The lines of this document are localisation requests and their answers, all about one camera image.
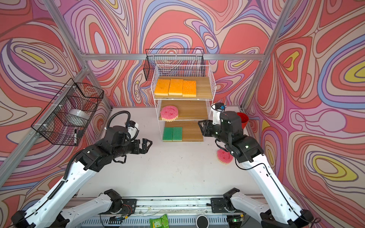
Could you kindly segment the yellow green sponge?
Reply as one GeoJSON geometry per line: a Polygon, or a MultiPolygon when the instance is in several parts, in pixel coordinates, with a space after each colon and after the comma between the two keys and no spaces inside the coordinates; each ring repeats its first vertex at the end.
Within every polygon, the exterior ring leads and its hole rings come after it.
{"type": "Polygon", "coordinates": [[[174,127],[173,128],[173,142],[182,142],[183,141],[183,128],[182,127],[174,127]]]}
{"type": "Polygon", "coordinates": [[[174,133],[174,128],[173,127],[165,127],[164,130],[163,130],[162,141],[163,142],[172,142],[173,141],[173,133],[174,133]]]}

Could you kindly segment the pink smiley sponge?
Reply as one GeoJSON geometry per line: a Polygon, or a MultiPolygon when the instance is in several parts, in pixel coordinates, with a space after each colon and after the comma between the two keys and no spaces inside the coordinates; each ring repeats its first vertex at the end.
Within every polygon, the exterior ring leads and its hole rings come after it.
{"type": "Polygon", "coordinates": [[[233,161],[233,156],[222,149],[217,151],[217,158],[223,164],[229,164],[233,161]]]}
{"type": "Polygon", "coordinates": [[[160,111],[160,117],[166,122],[175,121],[179,117],[179,110],[174,105],[164,106],[160,111]]]}

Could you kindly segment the orange yellow sponge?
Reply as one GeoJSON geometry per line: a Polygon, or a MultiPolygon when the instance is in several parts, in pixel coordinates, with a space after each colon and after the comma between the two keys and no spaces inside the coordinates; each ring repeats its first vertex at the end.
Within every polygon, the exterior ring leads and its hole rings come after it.
{"type": "Polygon", "coordinates": [[[182,96],[183,94],[183,79],[171,79],[168,95],[182,96]]]}
{"type": "Polygon", "coordinates": [[[183,89],[182,89],[183,97],[196,97],[197,96],[197,82],[193,80],[184,80],[183,81],[183,89]]]}
{"type": "Polygon", "coordinates": [[[169,79],[158,79],[154,92],[155,96],[168,96],[170,82],[169,79]]]}

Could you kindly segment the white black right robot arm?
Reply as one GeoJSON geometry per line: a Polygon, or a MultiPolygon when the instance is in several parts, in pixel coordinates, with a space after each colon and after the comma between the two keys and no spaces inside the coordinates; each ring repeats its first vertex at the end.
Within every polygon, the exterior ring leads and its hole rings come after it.
{"type": "Polygon", "coordinates": [[[251,175],[267,202],[262,204],[233,188],[224,195],[229,209],[246,213],[264,228],[303,228],[314,223],[313,214],[285,190],[256,139],[244,134],[236,112],[216,111],[213,120],[199,121],[198,125],[204,137],[224,144],[221,149],[234,157],[240,170],[251,175]]]}

